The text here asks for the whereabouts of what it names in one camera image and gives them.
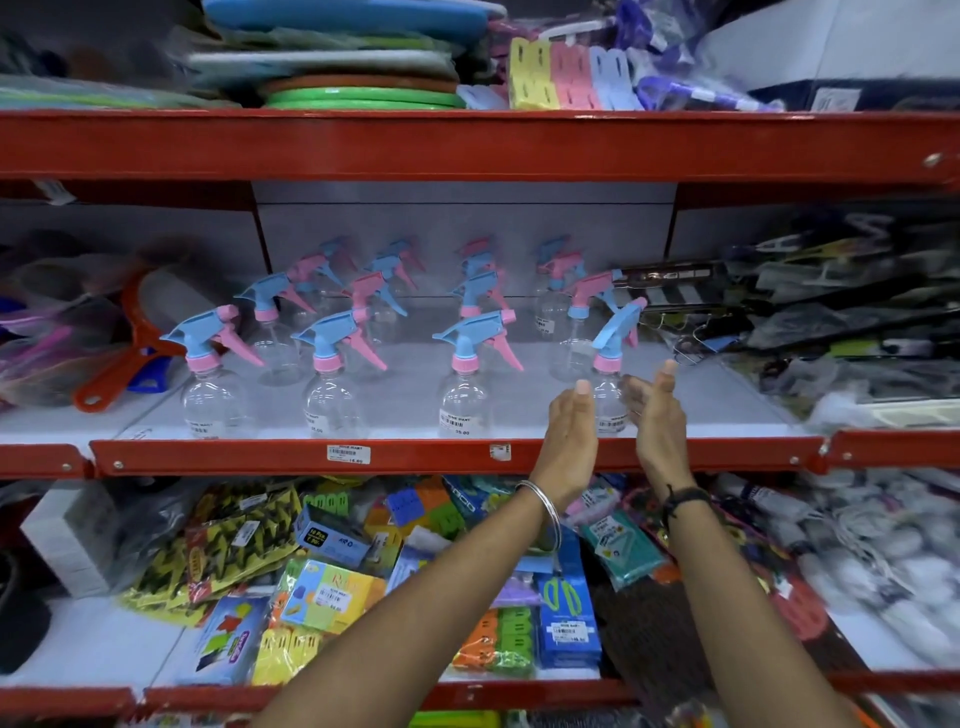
blue tray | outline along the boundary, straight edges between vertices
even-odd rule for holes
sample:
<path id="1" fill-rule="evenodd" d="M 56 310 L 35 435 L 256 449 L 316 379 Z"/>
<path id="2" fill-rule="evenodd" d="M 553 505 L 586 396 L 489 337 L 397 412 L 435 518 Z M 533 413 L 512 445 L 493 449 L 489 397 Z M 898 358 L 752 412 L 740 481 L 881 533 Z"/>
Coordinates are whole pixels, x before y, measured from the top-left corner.
<path id="1" fill-rule="evenodd" d="M 442 0 L 204 0 L 214 25 L 375 35 L 418 33 L 471 46 L 487 31 L 482 8 Z"/>

green plate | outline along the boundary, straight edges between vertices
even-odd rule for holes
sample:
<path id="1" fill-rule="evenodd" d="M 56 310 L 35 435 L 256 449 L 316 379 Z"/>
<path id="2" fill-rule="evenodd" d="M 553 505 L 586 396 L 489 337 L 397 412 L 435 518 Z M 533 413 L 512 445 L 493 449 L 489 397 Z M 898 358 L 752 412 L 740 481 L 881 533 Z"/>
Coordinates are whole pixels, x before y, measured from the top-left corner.
<path id="1" fill-rule="evenodd" d="M 380 88 L 371 86 L 333 86 L 317 88 L 289 88 L 273 93 L 267 103 L 287 101 L 336 101 L 350 99 L 356 101 L 390 101 L 407 104 L 430 104 L 440 107 L 463 109 L 467 104 L 455 93 L 422 91 L 415 88 Z"/>
<path id="2" fill-rule="evenodd" d="M 436 104 L 412 104 L 409 101 L 370 101 L 369 99 L 330 99 L 323 101 L 280 101 L 266 109 L 408 109 L 410 111 L 450 111 Z"/>

black wristband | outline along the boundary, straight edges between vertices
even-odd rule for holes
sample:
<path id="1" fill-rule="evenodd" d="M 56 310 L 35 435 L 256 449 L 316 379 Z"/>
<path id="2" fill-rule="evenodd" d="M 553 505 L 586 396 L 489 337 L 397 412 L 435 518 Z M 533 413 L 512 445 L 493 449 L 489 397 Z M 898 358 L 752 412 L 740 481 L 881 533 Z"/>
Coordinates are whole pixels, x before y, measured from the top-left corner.
<path id="1" fill-rule="evenodd" d="M 670 491 L 670 495 L 660 508 L 660 523 L 667 533 L 670 533 L 670 519 L 676 518 L 677 509 L 684 503 L 689 503 L 692 500 L 702 500 L 704 503 L 712 505 L 707 491 L 702 491 L 699 488 L 684 488 L 679 493 L 674 493 L 673 488 L 667 485 L 667 490 Z"/>

hand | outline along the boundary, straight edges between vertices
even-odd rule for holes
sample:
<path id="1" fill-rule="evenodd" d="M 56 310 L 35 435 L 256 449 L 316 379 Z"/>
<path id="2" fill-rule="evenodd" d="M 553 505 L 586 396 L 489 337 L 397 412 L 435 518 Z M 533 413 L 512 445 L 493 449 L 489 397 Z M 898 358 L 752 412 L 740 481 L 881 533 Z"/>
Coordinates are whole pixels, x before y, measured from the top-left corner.
<path id="1" fill-rule="evenodd" d="M 559 514 L 590 484 L 597 459 L 593 394 L 586 379 L 550 402 L 550 425 L 530 473 Z"/>
<path id="2" fill-rule="evenodd" d="M 630 419 L 636 423 L 636 457 L 660 500 L 696 487 L 686 456 L 686 415 L 673 396 L 677 362 L 667 359 L 653 383 L 624 376 L 620 387 Z"/>

teal package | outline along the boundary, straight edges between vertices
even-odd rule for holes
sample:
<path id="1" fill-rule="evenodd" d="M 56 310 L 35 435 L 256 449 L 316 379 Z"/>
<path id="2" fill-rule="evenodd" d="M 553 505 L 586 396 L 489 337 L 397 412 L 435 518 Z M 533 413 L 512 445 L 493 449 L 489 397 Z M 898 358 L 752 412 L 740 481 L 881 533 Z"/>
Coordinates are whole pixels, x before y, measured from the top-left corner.
<path id="1" fill-rule="evenodd" d="M 663 554 L 621 509 L 591 525 L 580 535 L 593 547 L 617 591 L 663 564 Z"/>

